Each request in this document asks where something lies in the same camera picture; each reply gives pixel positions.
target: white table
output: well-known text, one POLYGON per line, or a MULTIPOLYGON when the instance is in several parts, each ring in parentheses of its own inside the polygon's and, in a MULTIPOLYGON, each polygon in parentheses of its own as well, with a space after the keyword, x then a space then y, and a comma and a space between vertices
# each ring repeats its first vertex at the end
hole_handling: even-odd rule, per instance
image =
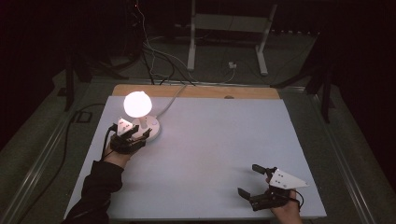
MULTIPOLYGON (((66 214, 79 200, 92 161, 99 160, 106 130, 118 117, 128 118, 123 96, 110 96, 92 139, 66 214)), ((152 98, 151 115, 169 97, 152 98)), ((137 152, 122 174, 122 190, 112 195, 110 218, 120 220, 264 219, 253 212, 237 188, 252 195, 267 189, 257 163, 305 180, 302 217, 325 217, 315 181, 288 111, 280 99, 176 98, 160 117, 157 139, 137 152)))

